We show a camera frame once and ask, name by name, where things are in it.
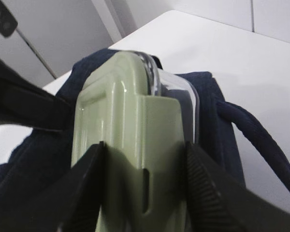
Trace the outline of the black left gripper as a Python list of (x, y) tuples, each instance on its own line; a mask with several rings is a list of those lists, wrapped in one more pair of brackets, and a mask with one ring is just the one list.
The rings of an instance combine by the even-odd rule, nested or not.
[(0, 0), (0, 34), (4, 38), (10, 37), (18, 26), (18, 21), (8, 7)]

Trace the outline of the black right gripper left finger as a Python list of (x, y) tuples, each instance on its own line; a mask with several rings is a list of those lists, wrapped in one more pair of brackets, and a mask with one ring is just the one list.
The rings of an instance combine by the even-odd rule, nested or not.
[(103, 199), (105, 145), (92, 145), (68, 173), (4, 222), (6, 232), (93, 232)]

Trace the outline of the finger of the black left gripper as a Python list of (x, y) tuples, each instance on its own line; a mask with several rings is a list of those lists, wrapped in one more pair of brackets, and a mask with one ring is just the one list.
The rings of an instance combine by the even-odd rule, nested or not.
[(63, 131), (71, 116), (68, 102), (23, 79), (0, 59), (0, 125)]

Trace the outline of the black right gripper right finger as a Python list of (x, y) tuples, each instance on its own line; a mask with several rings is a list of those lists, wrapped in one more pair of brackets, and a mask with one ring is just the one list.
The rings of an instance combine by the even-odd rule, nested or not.
[(184, 186), (194, 232), (290, 232), (290, 214), (234, 180), (198, 145), (187, 142)]

